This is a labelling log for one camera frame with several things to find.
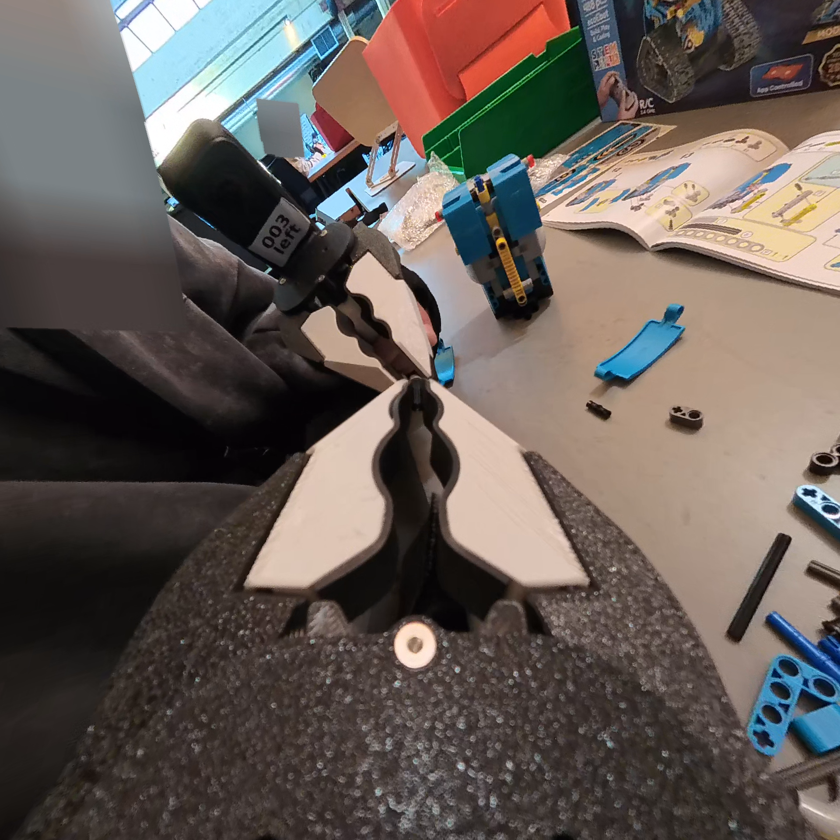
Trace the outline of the person's left forearm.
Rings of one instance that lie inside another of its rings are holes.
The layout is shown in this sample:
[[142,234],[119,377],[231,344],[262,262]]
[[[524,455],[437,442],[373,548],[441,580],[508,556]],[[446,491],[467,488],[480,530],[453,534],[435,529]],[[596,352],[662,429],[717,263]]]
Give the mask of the person's left forearm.
[[182,293],[292,391],[312,397],[349,392],[351,383],[293,352],[280,334],[277,282],[219,243],[169,218]]

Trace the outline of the blue holed beam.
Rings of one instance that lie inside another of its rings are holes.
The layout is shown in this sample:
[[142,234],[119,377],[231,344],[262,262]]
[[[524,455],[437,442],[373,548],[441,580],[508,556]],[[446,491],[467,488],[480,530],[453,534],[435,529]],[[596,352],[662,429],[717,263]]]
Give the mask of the blue holed beam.
[[804,513],[832,539],[839,540],[839,502],[820,487],[798,486],[793,495],[794,507]]

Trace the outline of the blue yellow toy brick model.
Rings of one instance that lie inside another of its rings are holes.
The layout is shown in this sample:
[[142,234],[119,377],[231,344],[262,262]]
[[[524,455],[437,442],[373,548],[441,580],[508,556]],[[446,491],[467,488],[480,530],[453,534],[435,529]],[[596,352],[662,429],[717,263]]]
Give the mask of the blue yellow toy brick model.
[[529,320],[553,295],[529,177],[534,164],[532,155],[508,154],[448,191],[436,212],[496,319]]

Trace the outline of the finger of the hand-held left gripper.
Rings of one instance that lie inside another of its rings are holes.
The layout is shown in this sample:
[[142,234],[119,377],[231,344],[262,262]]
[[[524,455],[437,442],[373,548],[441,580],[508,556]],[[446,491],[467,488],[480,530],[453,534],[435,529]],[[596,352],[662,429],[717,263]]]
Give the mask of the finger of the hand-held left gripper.
[[406,282],[368,253],[351,267],[344,287],[360,311],[351,316],[357,333],[365,341],[387,341],[394,348],[397,370],[436,379],[424,319]]
[[331,308],[309,314],[301,322],[299,333],[301,355],[346,379],[376,392],[384,392],[403,380],[403,376],[388,371],[371,351],[364,350],[358,337],[342,331],[337,313]]

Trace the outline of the dark blue toy kit box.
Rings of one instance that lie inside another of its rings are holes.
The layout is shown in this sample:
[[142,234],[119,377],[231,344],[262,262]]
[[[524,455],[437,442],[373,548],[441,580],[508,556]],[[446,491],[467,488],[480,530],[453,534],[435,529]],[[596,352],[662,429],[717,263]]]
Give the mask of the dark blue toy kit box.
[[839,87],[838,1],[578,1],[604,123]]

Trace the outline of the orange plastic bin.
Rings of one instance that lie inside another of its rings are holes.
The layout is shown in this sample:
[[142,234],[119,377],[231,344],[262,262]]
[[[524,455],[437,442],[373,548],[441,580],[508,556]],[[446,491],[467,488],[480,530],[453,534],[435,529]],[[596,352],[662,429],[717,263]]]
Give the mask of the orange plastic bin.
[[425,134],[570,29],[563,1],[397,1],[363,58],[425,154]]

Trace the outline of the blue axle rod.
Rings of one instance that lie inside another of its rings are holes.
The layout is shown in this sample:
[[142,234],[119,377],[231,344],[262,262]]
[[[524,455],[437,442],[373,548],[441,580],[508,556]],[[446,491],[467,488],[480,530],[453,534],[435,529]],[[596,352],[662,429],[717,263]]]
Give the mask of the blue axle rod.
[[838,654],[828,654],[824,647],[812,642],[777,612],[769,613],[765,617],[765,622],[810,666],[839,682]]

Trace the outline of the printed paper sheet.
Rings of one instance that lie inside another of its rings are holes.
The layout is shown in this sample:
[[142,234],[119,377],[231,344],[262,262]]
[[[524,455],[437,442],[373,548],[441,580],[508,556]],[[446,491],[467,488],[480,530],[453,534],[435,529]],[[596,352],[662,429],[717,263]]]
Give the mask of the printed paper sheet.
[[571,152],[539,189],[538,204],[551,203],[604,174],[624,157],[669,133],[675,126],[639,121],[617,122]]

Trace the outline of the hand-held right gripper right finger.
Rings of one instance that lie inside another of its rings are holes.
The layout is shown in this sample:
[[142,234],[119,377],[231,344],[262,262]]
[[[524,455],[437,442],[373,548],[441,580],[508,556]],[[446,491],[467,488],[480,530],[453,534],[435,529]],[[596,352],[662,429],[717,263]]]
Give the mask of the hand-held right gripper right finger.
[[437,580],[473,616],[499,600],[586,589],[590,575],[525,450],[436,382],[421,382],[437,504]]

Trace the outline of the blue holed liftarm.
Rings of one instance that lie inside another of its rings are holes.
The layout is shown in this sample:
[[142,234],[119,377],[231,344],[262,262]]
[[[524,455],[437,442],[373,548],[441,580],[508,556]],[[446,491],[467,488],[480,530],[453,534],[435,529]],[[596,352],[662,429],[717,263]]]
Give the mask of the blue holed liftarm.
[[776,657],[753,705],[747,735],[760,753],[773,757],[782,748],[794,719],[838,706],[833,675],[789,654]]

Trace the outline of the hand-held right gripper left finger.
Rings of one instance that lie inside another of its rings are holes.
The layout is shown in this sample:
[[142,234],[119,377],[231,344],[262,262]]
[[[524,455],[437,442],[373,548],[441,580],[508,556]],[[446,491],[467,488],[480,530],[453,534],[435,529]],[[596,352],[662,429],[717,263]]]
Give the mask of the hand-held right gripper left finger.
[[409,382],[393,384],[310,447],[246,591],[334,601],[349,619],[388,596],[398,539],[382,458],[400,442],[400,403],[409,395]]

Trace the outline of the white instruction booklet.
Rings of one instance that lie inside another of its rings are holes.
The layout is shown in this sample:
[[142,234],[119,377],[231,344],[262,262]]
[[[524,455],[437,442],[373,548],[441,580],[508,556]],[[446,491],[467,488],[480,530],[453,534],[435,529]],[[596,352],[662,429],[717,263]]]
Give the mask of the white instruction booklet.
[[647,250],[687,249],[838,295],[839,132],[789,150],[762,131],[730,131],[635,155],[542,219],[619,230]]

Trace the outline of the green plastic bin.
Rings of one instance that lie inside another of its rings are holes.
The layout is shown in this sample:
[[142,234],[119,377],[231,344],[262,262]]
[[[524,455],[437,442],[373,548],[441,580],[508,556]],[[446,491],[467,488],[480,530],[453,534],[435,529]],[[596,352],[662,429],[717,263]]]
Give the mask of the green plastic bin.
[[436,155],[463,181],[507,154],[541,158],[599,116],[585,42],[574,27],[425,133],[423,148],[428,161]]

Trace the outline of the grey desk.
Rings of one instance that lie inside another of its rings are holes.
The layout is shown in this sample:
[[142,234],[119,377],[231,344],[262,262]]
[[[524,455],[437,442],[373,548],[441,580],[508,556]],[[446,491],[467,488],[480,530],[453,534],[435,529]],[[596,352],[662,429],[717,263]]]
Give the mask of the grey desk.
[[[726,691],[746,707],[770,632],[723,629],[771,532],[792,527],[796,558],[827,546],[785,499],[838,430],[838,297],[612,234],[550,233],[549,250],[565,310],[528,335],[526,384],[461,388],[546,445],[560,471],[529,460],[598,592],[537,598],[545,634],[441,633],[414,672],[393,634],[305,643],[248,837],[810,837]],[[629,383],[595,377],[672,304],[668,352]]]

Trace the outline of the small blue slope piece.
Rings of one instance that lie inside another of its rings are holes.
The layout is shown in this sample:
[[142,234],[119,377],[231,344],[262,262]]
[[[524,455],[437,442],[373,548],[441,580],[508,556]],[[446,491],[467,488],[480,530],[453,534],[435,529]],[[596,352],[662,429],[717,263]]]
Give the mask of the small blue slope piece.
[[839,749],[839,705],[832,704],[795,717],[791,730],[814,755]]

